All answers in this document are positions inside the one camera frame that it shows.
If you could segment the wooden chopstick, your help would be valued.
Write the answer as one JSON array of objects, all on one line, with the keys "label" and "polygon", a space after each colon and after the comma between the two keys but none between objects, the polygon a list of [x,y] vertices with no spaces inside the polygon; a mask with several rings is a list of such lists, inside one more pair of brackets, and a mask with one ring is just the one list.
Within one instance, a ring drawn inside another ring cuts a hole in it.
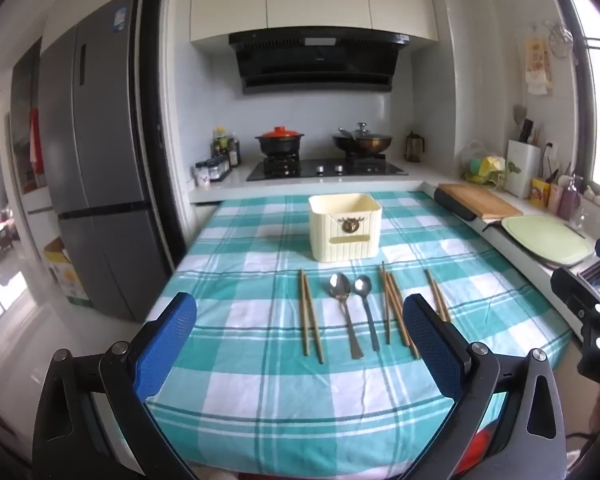
[{"label": "wooden chopstick", "polygon": [[306,285],[304,284],[303,270],[300,270],[300,302],[301,302],[301,316],[302,316],[303,354],[304,354],[304,356],[309,356],[310,355],[309,319],[308,319],[308,307],[306,306]]},{"label": "wooden chopstick", "polygon": [[449,323],[451,322],[450,312],[448,307],[446,306],[444,297],[438,286],[438,283],[429,270],[427,270],[427,276],[432,293],[434,294],[434,300],[436,300],[439,318],[441,318],[443,322]]},{"label": "wooden chopstick", "polygon": [[383,261],[380,265],[380,284],[381,284],[381,290],[382,290],[382,302],[384,303],[386,344],[391,344],[390,298],[388,295],[388,285],[387,285],[387,280],[386,280],[385,261]]},{"label": "wooden chopstick", "polygon": [[407,348],[411,348],[411,346],[412,346],[411,338],[410,338],[410,336],[408,336],[407,330],[406,330],[404,322],[403,322],[400,301],[399,301],[398,296],[396,296],[396,294],[394,293],[394,290],[392,287],[392,281],[391,281],[391,278],[390,278],[388,272],[385,269],[385,266],[381,266],[381,275],[382,275],[382,279],[384,280],[385,292],[388,296],[389,307],[390,307],[391,312],[394,315],[394,318],[396,319],[396,324],[398,324],[398,330],[399,330],[402,342],[403,342],[404,346],[407,346]]},{"label": "wooden chopstick", "polygon": [[442,322],[446,322],[444,302],[442,300],[442,297],[440,296],[440,290],[438,289],[438,285],[437,285],[436,281],[434,280],[434,277],[432,276],[429,269],[425,269],[425,274],[426,274],[429,286],[431,288],[432,294],[434,295],[434,302],[436,303],[438,317],[440,318],[440,320]]},{"label": "wooden chopstick", "polygon": [[310,317],[310,321],[311,321],[311,325],[312,325],[313,333],[314,333],[314,341],[315,341],[317,355],[318,355],[318,362],[320,362],[321,364],[325,364],[325,357],[324,357],[324,350],[323,350],[323,345],[322,345],[322,340],[321,340],[320,326],[318,326],[318,322],[317,322],[317,315],[316,315],[316,311],[315,311],[315,307],[314,307],[313,298],[311,295],[311,287],[310,287],[309,279],[306,276],[306,274],[304,273],[304,271],[301,272],[301,276],[302,276],[302,282],[303,282],[303,286],[304,286],[304,296],[306,296],[306,303],[308,304],[308,309],[309,309],[309,317]]},{"label": "wooden chopstick", "polygon": [[396,310],[398,311],[398,314],[396,315],[399,318],[399,324],[400,326],[403,328],[404,331],[404,344],[406,344],[407,346],[409,346],[412,349],[413,352],[413,356],[416,360],[420,359],[420,353],[417,349],[417,347],[415,346],[414,340],[411,337],[411,334],[408,332],[408,330],[406,329],[406,325],[404,322],[404,299],[401,295],[401,291],[398,287],[398,282],[396,281],[396,278],[393,276],[393,274],[391,272],[389,272],[389,283],[394,295],[394,302],[396,303]]}]

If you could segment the steel spoon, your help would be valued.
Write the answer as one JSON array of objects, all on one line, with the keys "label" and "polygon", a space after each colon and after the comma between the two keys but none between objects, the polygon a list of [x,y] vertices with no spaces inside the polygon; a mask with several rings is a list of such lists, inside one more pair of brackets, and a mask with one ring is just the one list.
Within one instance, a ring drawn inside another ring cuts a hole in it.
[{"label": "steel spoon", "polygon": [[370,329],[370,340],[372,341],[372,348],[375,352],[380,350],[379,339],[377,336],[377,330],[375,327],[372,310],[370,310],[370,304],[368,303],[368,296],[372,291],[372,282],[367,275],[360,275],[354,281],[355,293],[361,298],[363,308],[367,318],[368,328]]},{"label": "steel spoon", "polygon": [[364,353],[361,349],[360,344],[358,343],[358,338],[356,338],[352,318],[348,307],[348,298],[351,292],[349,280],[341,272],[334,273],[330,276],[328,280],[327,288],[330,293],[330,296],[332,296],[332,298],[335,298],[338,301],[340,310],[344,317],[344,322],[346,322],[346,330],[350,344],[351,358],[354,360],[363,359]]}]

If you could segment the green plastic cutting board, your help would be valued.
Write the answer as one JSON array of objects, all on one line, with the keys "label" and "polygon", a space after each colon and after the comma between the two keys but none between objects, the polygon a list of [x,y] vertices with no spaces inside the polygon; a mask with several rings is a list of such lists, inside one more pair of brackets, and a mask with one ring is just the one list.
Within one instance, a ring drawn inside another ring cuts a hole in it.
[{"label": "green plastic cutting board", "polygon": [[501,226],[520,246],[553,266],[574,266],[594,254],[592,242],[554,217],[508,217]]}]

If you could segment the purple soap bottle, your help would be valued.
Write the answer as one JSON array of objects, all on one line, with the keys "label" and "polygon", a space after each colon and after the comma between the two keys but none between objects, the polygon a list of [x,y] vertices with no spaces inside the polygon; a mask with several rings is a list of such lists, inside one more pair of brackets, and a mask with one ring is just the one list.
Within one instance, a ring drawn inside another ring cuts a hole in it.
[{"label": "purple soap bottle", "polygon": [[580,207],[580,186],[582,178],[579,176],[572,176],[568,184],[562,191],[562,200],[560,201],[558,216],[562,220],[570,221],[573,215],[577,212]]}]

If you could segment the pink cup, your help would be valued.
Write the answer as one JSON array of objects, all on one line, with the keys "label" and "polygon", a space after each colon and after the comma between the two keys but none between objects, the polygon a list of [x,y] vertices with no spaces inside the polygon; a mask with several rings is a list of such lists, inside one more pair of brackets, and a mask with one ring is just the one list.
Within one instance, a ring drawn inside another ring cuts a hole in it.
[{"label": "pink cup", "polygon": [[562,202],[562,192],[564,192],[564,189],[557,183],[550,185],[550,195],[548,196],[546,208],[552,214],[558,214],[560,203]]}]

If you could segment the yellow packet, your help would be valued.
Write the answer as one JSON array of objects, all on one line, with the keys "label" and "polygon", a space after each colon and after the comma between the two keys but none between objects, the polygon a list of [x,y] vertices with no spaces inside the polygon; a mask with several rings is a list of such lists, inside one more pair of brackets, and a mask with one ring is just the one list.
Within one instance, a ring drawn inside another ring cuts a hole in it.
[{"label": "yellow packet", "polygon": [[529,202],[534,206],[546,208],[550,198],[550,184],[543,179],[531,180]]}]

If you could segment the yellow cardboard box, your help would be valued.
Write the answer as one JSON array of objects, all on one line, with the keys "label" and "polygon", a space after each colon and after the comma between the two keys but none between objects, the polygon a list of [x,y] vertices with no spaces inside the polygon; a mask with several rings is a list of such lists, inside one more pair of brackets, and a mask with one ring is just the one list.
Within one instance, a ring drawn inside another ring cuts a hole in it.
[{"label": "yellow cardboard box", "polygon": [[44,247],[44,256],[68,301],[76,306],[93,307],[60,237],[56,237]]}]

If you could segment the wooden cutting board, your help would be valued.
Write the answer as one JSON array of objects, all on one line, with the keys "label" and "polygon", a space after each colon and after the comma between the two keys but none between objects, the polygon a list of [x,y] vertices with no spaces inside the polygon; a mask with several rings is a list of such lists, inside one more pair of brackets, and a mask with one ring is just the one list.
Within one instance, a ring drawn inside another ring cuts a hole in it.
[{"label": "wooden cutting board", "polygon": [[434,200],[466,221],[522,216],[519,209],[481,186],[441,183],[434,191]]}]

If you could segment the white knife holder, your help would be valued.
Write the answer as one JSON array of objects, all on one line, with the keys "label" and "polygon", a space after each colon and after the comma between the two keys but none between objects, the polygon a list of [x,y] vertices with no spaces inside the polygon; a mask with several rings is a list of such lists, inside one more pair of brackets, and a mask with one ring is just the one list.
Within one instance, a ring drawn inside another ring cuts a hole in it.
[{"label": "white knife holder", "polygon": [[505,191],[526,200],[532,179],[538,175],[541,151],[533,144],[509,140],[506,154]]}]

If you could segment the teal plaid tablecloth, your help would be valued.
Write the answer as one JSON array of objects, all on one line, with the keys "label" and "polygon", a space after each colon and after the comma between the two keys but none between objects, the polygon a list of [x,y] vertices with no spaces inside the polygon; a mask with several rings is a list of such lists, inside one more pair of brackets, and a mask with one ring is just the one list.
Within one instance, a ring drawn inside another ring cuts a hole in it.
[{"label": "teal plaid tablecloth", "polygon": [[228,200],[159,298],[187,292],[196,324],[151,414],[191,463],[287,478],[380,479],[404,470],[452,402],[385,312],[439,286],[470,341],[552,364],[571,330],[503,256],[421,192],[381,192],[375,258],[316,261],[304,196]]}]

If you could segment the yellow green plastic bag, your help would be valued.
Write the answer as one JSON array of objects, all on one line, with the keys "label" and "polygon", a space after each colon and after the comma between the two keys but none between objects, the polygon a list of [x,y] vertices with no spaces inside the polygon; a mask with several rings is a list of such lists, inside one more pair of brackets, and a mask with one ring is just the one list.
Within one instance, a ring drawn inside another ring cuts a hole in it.
[{"label": "yellow green plastic bag", "polygon": [[463,177],[473,184],[498,186],[505,177],[505,158],[486,150],[477,140],[469,141],[460,152]]}]

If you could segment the cream utensil holder box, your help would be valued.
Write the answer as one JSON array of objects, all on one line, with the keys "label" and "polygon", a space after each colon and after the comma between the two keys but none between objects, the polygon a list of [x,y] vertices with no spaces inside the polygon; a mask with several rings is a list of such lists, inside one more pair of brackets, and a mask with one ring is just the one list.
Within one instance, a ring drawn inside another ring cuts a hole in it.
[{"label": "cream utensil holder box", "polygon": [[379,252],[382,206],[363,193],[309,197],[313,258],[335,263],[375,258]]}]

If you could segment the white spice shaker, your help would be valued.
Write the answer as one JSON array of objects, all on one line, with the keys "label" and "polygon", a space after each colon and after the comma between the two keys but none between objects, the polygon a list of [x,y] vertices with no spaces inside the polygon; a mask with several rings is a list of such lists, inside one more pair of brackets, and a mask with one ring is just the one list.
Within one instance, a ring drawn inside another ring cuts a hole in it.
[{"label": "white spice shaker", "polygon": [[210,185],[209,167],[206,162],[197,162],[195,167],[195,181],[198,188],[208,188]]}]

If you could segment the spice jar rack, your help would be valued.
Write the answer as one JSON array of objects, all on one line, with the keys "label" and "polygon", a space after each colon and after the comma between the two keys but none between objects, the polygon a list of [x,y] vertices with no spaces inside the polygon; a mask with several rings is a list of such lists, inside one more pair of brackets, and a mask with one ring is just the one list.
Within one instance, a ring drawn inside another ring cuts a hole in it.
[{"label": "spice jar rack", "polygon": [[230,160],[226,155],[216,155],[206,161],[209,180],[211,182],[222,182],[232,171]]}]

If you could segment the dark glass press jug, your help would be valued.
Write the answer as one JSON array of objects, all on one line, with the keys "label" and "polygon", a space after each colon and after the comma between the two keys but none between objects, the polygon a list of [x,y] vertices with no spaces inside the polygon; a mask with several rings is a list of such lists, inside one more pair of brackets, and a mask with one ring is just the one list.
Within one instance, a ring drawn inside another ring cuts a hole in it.
[{"label": "dark glass press jug", "polygon": [[425,139],[417,133],[411,131],[405,139],[405,160],[407,162],[421,162],[425,154]]}]

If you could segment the black gas stove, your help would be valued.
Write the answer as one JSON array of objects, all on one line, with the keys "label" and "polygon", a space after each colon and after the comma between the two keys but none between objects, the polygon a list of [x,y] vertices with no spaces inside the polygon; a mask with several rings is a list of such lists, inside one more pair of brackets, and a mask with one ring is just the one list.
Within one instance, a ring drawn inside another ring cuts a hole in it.
[{"label": "black gas stove", "polygon": [[299,156],[267,157],[251,171],[248,181],[330,178],[406,176],[407,172],[386,161],[384,155],[374,157],[301,159]]}]

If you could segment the sauce bottles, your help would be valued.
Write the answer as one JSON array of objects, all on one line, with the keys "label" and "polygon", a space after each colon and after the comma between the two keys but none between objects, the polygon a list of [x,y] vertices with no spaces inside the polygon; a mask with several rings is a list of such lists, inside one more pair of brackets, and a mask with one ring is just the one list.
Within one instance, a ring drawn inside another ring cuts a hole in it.
[{"label": "sauce bottles", "polygon": [[238,167],[242,162],[240,145],[234,132],[224,127],[215,127],[212,132],[211,151],[215,156],[225,155],[232,168]]}]

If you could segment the wok with glass lid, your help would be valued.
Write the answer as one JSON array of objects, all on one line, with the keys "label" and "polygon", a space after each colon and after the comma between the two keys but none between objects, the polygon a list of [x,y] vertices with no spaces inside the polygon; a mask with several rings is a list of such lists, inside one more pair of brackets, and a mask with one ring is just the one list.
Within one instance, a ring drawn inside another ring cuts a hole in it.
[{"label": "wok with glass lid", "polygon": [[388,150],[392,136],[371,133],[365,122],[359,122],[354,131],[339,128],[338,134],[332,136],[332,140],[336,147],[346,154],[372,157]]}]

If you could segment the black pot orange lid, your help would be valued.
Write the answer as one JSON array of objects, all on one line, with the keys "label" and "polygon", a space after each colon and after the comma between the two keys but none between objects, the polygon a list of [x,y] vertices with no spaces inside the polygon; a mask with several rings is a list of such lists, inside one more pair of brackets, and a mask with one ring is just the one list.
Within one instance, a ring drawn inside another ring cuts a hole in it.
[{"label": "black pot orange lid", "polygon": [[297,154],[302,138],[302,133],[282,126],[257,136],[261,152],[268,157]]}]

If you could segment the grey refrigerator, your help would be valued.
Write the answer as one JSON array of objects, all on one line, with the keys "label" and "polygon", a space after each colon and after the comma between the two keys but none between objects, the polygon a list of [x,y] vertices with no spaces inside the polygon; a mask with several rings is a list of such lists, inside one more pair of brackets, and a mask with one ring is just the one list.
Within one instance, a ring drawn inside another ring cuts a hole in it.
[{"label": "grey refrigerator", "polygon": [[134,96],[138,0],[110,0],[41,54],[38,117],[60,237],[92,307],[142,322],[168,280]]}]

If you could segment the black range hood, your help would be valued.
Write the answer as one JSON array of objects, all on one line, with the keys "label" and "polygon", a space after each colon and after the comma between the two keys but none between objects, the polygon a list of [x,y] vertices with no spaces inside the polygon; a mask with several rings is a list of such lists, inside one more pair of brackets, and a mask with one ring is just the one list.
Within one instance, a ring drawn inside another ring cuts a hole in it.
[{"label": "black range hood", "polygon": [[232,32],[242,91],[364,89],[389,91],[400,52],[411,37],[400,32],[338,27],[274,27]]}]

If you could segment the hanging wall towel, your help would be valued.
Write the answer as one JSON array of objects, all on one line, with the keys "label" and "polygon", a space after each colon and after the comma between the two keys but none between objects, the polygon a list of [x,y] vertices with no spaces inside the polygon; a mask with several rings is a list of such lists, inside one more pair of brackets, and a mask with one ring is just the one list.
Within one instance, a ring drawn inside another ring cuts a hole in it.
[{"label": "hanging wall towel", "polygon": [[550,57],[543,36],[531,35],[524,42],[524,80],[528,92],[534,96],[546,96],[553,89]]}]

